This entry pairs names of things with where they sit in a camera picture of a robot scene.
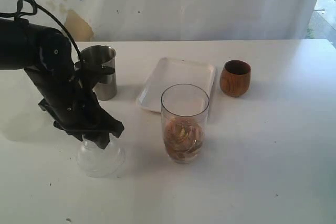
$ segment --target wooden cup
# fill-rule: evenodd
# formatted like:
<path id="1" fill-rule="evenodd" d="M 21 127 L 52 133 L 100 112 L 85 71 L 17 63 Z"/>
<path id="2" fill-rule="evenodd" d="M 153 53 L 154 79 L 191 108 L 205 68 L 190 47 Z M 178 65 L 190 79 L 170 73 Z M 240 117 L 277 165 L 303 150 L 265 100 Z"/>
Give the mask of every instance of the wooden cup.
<path id="1" fill-rule="evenodd" d="M 250 81 L 251 66 L 240 60 L 231 60 L 225 63 L 219 84 L 225 94 L 239 97 L 248 90 Z"/>

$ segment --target glass with food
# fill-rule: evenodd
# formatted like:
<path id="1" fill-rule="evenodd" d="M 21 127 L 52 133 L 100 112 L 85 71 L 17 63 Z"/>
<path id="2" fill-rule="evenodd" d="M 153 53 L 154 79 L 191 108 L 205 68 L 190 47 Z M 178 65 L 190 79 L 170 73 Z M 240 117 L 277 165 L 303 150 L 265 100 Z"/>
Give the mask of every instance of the glass with food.
<path id="1" fill-rule="evenodd" d="M 207 93 L 191 84 L 178 84 L 161 96 L 163 142 L 169 157 L 180 164 L 200 152 L 209 109 Z"/>

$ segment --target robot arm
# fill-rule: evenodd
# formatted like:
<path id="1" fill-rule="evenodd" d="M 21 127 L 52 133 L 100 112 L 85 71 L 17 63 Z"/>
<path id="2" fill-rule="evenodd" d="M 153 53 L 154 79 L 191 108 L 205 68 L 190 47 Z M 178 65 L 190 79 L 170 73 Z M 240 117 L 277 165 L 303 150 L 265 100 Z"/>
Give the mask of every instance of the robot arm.
<path id="1" fill-rule="evenodd" d="M 0 70 L 24 69 L 44 97 L 39 106 L 54 126 L 105 149 L 109 133 L 119 137 L 123 124 L 103 110 L 92 88 L 113 68 L 88 68 L 71 59 L 71 43 L 60 31 L 28 20 L 0 18 Z"/>

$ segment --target metal cup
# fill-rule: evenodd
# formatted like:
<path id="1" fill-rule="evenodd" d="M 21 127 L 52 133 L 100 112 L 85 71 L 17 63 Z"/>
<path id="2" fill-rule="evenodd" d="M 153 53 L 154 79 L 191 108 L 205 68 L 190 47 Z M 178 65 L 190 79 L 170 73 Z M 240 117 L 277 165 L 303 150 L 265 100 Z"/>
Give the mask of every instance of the metal cup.
<path id="1" fill-rule="evenodd" d="M 88 65 L 115 67 L 115 50 L 109 46 L 92 46 L 80 52 L 82 61 Z M 93 88 L 98 100 L 106 101 L 113 98 L 117 93 L 116 73 L 103 76 Z"/>

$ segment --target white wall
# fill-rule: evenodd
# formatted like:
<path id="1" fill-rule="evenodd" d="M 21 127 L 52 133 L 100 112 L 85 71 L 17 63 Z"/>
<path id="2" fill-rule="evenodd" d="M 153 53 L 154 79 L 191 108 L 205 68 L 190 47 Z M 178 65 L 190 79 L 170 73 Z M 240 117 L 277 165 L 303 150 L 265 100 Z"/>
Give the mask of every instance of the white wall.
<path id="1" fill-rule="evenodd" d="M 36 1 L 62 22 L 74 9 L 92 27 L 94 40 L 118 41 L 302 38 L 316 0 Z M 6 9 L 0 1 L 0 10 Z M 29 19 L 53 24 L 43 14 Z"/>

